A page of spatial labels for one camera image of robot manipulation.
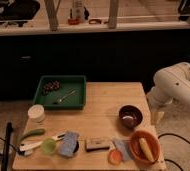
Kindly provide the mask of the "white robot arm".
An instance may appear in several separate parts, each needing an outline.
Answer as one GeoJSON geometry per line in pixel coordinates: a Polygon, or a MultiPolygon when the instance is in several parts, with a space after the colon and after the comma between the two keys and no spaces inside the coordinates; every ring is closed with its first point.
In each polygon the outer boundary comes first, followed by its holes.
{"type": "Polygon", "coordinates": [[[154,74],[153,81],[154,86],[146,94],[153,125],[163,118],[162,108],[174,99],[190,108],[190,63],[162,68],[154,74]]]}

